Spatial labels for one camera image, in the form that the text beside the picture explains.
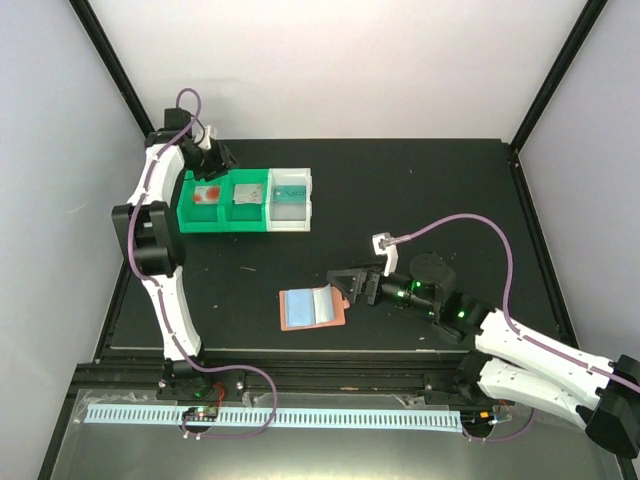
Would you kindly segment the brown leather card holder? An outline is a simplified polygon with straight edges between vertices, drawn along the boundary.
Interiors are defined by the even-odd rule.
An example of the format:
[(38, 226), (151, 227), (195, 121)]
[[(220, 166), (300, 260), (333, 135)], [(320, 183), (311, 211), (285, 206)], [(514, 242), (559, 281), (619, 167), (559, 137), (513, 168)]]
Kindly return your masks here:
[(280, 328), (300, 331), (343, 326), (349, 301), (335, 287), (290, 289), (279, 292)]

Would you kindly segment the teal VIP credit card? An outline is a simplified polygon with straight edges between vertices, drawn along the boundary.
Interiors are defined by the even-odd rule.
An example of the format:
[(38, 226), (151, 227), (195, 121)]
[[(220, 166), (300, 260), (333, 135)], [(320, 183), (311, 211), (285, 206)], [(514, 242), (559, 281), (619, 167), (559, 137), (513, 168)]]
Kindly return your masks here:
[(278, 185), (273, 190), (272, 201), (277, 204), (304, 204), (306, 200), (304, 185)]

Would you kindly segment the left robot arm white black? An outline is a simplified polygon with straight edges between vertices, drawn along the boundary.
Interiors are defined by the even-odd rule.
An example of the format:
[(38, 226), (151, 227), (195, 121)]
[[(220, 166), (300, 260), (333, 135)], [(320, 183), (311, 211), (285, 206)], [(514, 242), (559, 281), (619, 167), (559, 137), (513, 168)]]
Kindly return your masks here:
[(184, 291), (186, 250), (177, 215), (184, 177), (215, 180), (238, 167), (229, 149), (209, 127), (194, 138), (195, 113), (176, 105), (164, 125), (145, 139), (145, 164), (134, 192), (112, 209), (111, 219), (132, 274), (149, 295), (163, 341), (159, 391), (191, 401), (222, 396), (224, 387), (201, 364), (203, 344)]

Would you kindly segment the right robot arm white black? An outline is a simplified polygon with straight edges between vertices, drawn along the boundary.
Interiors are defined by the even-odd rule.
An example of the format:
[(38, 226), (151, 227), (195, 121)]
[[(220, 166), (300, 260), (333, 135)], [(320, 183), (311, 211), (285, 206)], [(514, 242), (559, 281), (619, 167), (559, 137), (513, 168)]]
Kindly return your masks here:
[(394, 303), (468, 347), (454, 379), (463, 402), (521, 403), (574, 424), (614, 455), (638, 457), (637, 360), (581, 351), (483, 305), (458, 289), (454, 270), (432, 252), (414, 257), (406, 275), (370, 264), (331, 270), (327, 280), (351, 304)]

